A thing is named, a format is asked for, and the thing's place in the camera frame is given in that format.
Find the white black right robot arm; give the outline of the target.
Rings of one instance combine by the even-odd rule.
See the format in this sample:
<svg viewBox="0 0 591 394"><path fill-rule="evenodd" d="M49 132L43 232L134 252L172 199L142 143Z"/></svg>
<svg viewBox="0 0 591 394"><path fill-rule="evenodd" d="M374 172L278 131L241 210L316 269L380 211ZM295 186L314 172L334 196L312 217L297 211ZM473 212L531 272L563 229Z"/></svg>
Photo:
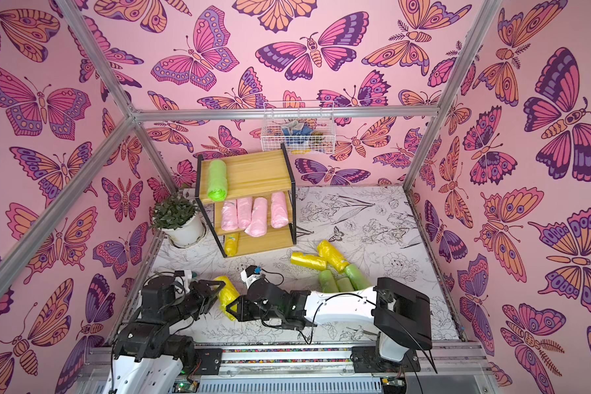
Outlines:
<svg viewBox="0 0 591 394"><path fill-rule="evenodd" d="M296 331L308 345L315 328L324 324L369 323L379 330L380 358L399 363L414 352L433 360L430 298L389 277L363 290L323 293L287 292L261 275L225 311L241 323L259 321L272 329Z"/></svg>

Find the pink bag roll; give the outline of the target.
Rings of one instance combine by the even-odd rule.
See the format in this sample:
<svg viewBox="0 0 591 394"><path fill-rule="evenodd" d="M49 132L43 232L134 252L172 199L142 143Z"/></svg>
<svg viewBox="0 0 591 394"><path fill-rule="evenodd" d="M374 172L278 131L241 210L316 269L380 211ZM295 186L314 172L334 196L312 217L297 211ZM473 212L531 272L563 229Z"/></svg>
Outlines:
<svg viewBox="0 0 591 394"><path fill-rule="evenodd" d="M250 224L245 233L251 237L261 237L268 231L268 201L264 197L254 199Z"/></svg>
<svg viewBox="0 0 591 394"><path fill-rule="evenodd" d="M237 201L226 200L221 210L221 229L223 231L236 231L238 228Z"/></svg>
<svg viewBox="0 0 591 394"><path fill-rule="evenodd" d="M275 192L271 196L271 226L274 229L284 228L289 221L287 197L284 191Z"/></svg>
<svg viewBox="0 0 591 394"><path fill-rule="evenodd" d="M246 230L252 221L253 197L239 198L237 205L237 223L241 230Z"/></svg>

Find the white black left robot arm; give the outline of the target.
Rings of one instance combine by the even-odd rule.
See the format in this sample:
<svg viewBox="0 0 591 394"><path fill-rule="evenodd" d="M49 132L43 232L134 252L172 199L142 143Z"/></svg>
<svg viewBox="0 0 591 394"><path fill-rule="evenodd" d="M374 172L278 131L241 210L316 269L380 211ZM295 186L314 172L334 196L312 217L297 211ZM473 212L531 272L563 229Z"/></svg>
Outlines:
<svg viewBox="0 0 591 394"><path fill-rule="evenodd" d="M188 377L206 366L192 337L172 327L187 328L206 315L226 287L222 280L189 285L179 274L149 279L141 289L141 305L112 346L111 371L105 393L169 393L177 376Z"/></svg>

